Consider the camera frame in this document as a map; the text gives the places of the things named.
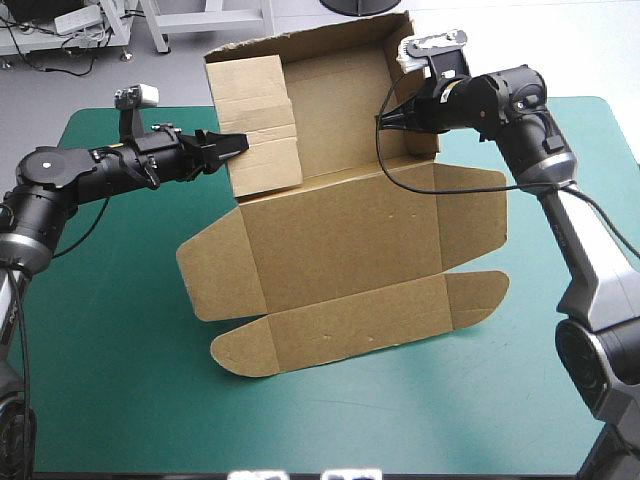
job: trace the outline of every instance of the cardboard box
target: cardboard box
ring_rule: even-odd
[[[196,315],[266,316],[216,338],[213,357],[259,377],[474,325],[501,272],[443,274],[506,240],[504,193],[416,195],[381,172],[374,118],[401,71],[405,15],[228,45],[206,56],[238,208],[177,257]],[[423,81],[398,86],[398,101]],[[500,172],[433,162],[436,136],[384,133],[393,173],[423,188],[504,185]]]

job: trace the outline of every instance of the gray floor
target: gray floor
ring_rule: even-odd
[[[228,7],[254,0],[228,0]],[[196,11],[203,1],[159,2],[166,11]],[[317,0],[273,0],[278,32],[348,20]],[[547,79],[555,96],[596,95],[612,106],[636,157],[640,158],[640,1],[638,0],[403,0],[418,30],[430,33],[463,28],[470,37],[472,71],[483,73],[529,63]],[[228,42],[262,36],[261,31],[173,35],[172,53],[158,55],[143,19],[134,25],[132,63],[118,60],[120,50],[101,52],[85,78],[40,73],[16,59],[12,71],[0,71],[0,191],[13,185],[16,163],[37,145],[56,144],[69,116],[78,109],[108,107],[119,87],[148,83],[160,88],[161,105],[210,105],[202,56]],[[36,54],[47,65],[74,70],[88,59],[71,60],[61,52]]]

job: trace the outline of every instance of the green table mat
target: green table mat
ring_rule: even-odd
[[[551,108],[583,189],[640,243],[638,167],[609,107],[560,98]],[[143,116],[147,128],[217,127],[207,107]],[[73,116],[61,146],[116,140],[117,112],[91,109]],[[442,148],[440,162],[506,172],[495,145],[471,131],[444,135]],[[511,277],[482,324],[259,380],[212,360],[212,338],[239,322],[197,320],[175,260],[183,241],[234,205],[226,171],[114,198],[85,244],[35,279],[26,312],[38,470],[577,470],[600,425],[555,353],[554,309],[569,276],[535,198],[510,193],[507,244],[459,269]],[[61,246],[99,206],[80,209]]]

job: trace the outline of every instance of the cardboard flap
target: cardboard flap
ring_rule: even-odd
[[[178,249],[177,259],[201,320],[248,317],[266,311],[240,209],[187,240]]]
[[[455,330],[487,318],[509,288],[509,277],[503,272],[448,273],[445,279]]]
[[[420,278],[268,315],[217,337],[211,354],[248,377],[342,360],[473,325],[495,310],[507,285],[501,272]]]
[[[246,133],[249,150],[228,163],[235,197],[302,183],[291,101],[280,58],[207,65],[222,133]]]
[[[407,23],[407,14],[395,13],[351,21],[348,24],[326,25],[274,38],[225,45],[207,54],[205,59],[210,63],[278,54],[283,62],[295,62],[345,48],[381,42],[404,23]]]
[[[504,186],[501,172],[434,164],[439,190]],[[469,195],[439,195],[438,219],[442,270],[449,270],[507,241],[507,196],[505,192]]]

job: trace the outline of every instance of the robotic arm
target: robotic arm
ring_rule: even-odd
[[[214,173],[227,159],[249,148],[243,134],[219,135],[198,130],[190,136],[171,124],[154,125],[153,131],[146,133],[139,109],[157,103],[158,91],[153,87],[137,85],[118,90],[115,95],[115,105],[120,110],[118,145],[93,150],[37,148],[18,165],[18,185],[6,193],[4,203],[0,204],[0,476],[3,478],[27,479],[33,469],[36,423],[25,389],[28,380],[20,378],[11,368],[7,355],[29,282],[49,266],[52,258],[64,254],[54,252],[66,222],[81,204],[99,199],[107,202],[114,195],[140,188],[155,190],[172,180],[194,180],[201,173]]]
[[[546,107],[539,73],[523,65],[478,77],[455,30],[401,42],[405,74],[428,69],[420,90],[381,115],[382,129],[473,128],[495,141],[517,184],[535,195],[571,273],[556,346],[584,402],[605,427],[580,480],[640,478],[640,273],[579,191],[577,159]]]

